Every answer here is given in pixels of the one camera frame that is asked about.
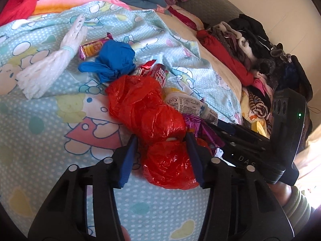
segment white yarn bundle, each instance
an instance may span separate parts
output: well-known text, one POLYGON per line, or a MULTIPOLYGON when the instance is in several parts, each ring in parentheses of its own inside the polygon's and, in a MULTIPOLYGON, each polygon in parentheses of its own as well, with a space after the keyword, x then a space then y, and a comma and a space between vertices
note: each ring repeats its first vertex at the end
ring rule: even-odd
POLYGON ((84 15, 79 15, 60 44, 60 50, 17 74, 18 86, 27 99, 40 98, 59 78, 87 35, 84 15))

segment wall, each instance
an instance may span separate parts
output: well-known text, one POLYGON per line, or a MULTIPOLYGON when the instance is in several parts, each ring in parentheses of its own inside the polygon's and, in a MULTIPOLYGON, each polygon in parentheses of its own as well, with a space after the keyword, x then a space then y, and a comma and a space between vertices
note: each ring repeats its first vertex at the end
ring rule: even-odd
MULTIPOLYGON (((298 57, 313 87, 314 99, 309 106, 321 109, 321 16, 313 2, 311 0, 229 1, 245 14, 260 21, 272 43, 281 42, 286 53, 298 57)), ((312 113, 311 119, 314 127, 321 124, 321 114, 312 113)))

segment gray headboard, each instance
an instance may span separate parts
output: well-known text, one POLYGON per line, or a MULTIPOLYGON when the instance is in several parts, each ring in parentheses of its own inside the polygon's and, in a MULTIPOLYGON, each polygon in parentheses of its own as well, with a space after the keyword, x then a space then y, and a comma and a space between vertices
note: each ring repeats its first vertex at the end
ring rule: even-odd
POLYGON ((228 0, 190 0, 178 5, 210 26, 238 18, 242 13, 228 0))

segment light blue blanket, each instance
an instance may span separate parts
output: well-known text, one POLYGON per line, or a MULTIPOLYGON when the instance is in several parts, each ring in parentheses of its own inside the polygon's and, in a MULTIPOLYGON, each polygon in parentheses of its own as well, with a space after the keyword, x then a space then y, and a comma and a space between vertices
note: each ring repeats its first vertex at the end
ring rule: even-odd
MULTIPOLYGON (((24 234, 69 165, 94 165, 130 136, 109 116, 105 86, 78 71, 77 57, 41 99, 28 101, 16 85, 19 71, 59 49, 81 13, 87 18, 88 40, 110 32, 132 46, 137 66, 152 59, 167 66, 167 87, 206 96, 224 121, 237 122, 240 116, 237 98, 200 58, 197 43, 179 37, 154 11, 91 2, 0 27, 0 201, 24 234), (91 13, 97 4, 100 10, 91 13)), ((209 192, 156 187, 137 176, 139 169, 136 160, 129 182, 115 191, 121 223, 132 240, 197 240, 209 192)), ((90 208, 88 223, 94 234, 90 208)))

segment dark red fabric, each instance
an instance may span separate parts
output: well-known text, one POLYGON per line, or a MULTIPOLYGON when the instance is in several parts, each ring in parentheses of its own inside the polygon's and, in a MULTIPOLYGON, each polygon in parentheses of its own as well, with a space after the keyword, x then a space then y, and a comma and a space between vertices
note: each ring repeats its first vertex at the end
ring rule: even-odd
POLYGON ((220 62, 226 65, 234 75, 241 81, 243 86, 253 83, 253 74, 248 72, 244 65, 229 55, 224 46, 214 36, 205 30, 197 31, 197 39, 200 43, 213 54, 220 62))
POLYGON ((182 15, 181 13, 179 13, 178 11, 176 11, 173 7, 169 7, 168 11, 174 15, 175 17, 177 17, 182 23, 184 23, 185 25, 187 25, 188 27, 190 27, 191 29, 197 31, 197 26, 196 23, 194 23, 190 18, 188 18, 185 15, 182 15))
POLYGON ((9 0, 0 14, 0 26, 17 19, 27 19, 36 4, 37 0, 9 0))

